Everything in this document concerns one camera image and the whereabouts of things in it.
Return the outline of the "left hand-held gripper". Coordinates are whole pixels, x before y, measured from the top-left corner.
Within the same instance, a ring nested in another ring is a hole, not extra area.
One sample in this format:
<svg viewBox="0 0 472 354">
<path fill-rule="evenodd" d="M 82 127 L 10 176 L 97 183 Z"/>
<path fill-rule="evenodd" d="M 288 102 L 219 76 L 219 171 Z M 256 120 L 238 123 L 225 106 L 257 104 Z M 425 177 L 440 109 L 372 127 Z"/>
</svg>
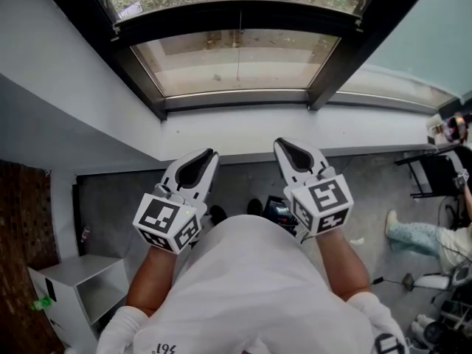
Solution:
<svg viewBox="0 0 472 354">
<path fill-rule="evenodd" d="M 201 219 L 207 212 L 204 202 L 212 191 L 219 162 L 216 151 L 204 148 L 169 165 L 161 183 L 143 195 L 133 219 L 133 227 L 145 242 L 180 254 L 195 241 L 202 230 Z"/>
</svg>

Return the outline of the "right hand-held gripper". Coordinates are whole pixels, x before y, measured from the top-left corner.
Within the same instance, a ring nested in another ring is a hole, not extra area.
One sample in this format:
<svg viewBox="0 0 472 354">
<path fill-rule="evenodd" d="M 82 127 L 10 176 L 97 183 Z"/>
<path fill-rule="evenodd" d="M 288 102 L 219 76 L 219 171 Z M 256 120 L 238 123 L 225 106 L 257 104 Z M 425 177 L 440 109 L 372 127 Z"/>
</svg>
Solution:
<svg viewBox="0 0 472 354">
<path fill-rule="evenodd" d="M 300 139 L 280 137 L 274 142 L 274 154 L 287 184 L 284 194 L 290 212 L 298 223 L 313 236 L 343 227 L 353 197 L 344 176 L 328 167 L 322 152 Z"/>
</svg>

